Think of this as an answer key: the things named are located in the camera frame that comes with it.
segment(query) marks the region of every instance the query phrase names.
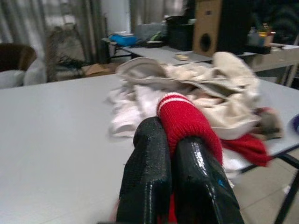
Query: red knit sock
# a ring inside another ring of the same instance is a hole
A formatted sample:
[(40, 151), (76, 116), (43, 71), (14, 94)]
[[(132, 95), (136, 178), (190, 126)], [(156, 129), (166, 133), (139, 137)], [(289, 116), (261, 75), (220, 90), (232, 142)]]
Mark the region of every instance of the red knit sock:
[(271, 160), (271, 156), (267, 155), (266, 147), (262, 141), (250, 134), (236, 140), (221, 140), (221, 143), (224, 148), (240, 153), (257, 166), (265, 167)]
[(157, 115), (166, 131), (170, 154), (173, 155), (177, 143), (185, 137), (200, 137), (222, 164), (222, 147), (206, 117), (179, 93), (168, 93), (157, 105)]

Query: cardboard box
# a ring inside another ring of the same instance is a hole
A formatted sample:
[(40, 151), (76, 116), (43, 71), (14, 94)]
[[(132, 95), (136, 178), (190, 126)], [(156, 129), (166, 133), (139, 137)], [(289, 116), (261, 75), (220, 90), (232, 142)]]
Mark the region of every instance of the cardboard box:
[(82, 67), (82, 71), (85, 77), (94, 77), (94, 76), (104, 76), (111, 75), (115, 73), (116, 68), (119, 66), (119, 63), (109, 63), (109, 64), (92, 64)]

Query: gray curtain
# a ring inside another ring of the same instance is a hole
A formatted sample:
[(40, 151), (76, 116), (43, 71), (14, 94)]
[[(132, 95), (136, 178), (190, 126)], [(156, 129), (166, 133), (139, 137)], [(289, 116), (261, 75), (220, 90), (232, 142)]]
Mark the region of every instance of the gray curtain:
[(72, 23), (86, 59), (99, 61), (102, 21), (100, 0), (0, 0), (0, 42), (31, 45), (42, 58), (49, 31)]
[(131, 29), (143, 23), (161, 22), (165, 15), (181, 15), (186, 0), (130, 0)]

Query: tiled floor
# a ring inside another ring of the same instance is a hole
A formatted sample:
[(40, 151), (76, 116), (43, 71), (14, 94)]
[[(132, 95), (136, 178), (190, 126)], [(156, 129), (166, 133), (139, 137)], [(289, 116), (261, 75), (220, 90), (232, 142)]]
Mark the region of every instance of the tiled floor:
[[(290, 153), (299, 159), (299, 149)], [(282, 160), (267, 168), (255, 168), (241, 176), (234, 188), (245, 224), (274, 223), (285, 198), (284, 188), (292, 182), (296, 169)], [(299, 193), (284, 224), (299, 224)]]

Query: wooden speaker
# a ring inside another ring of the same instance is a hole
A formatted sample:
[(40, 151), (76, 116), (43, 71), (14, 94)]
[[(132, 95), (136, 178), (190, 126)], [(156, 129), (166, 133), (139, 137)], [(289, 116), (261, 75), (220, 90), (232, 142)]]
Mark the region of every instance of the wooden speaker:
[(250, 19), (250, 0), (197, 0), (193, 51), (244, 53)]

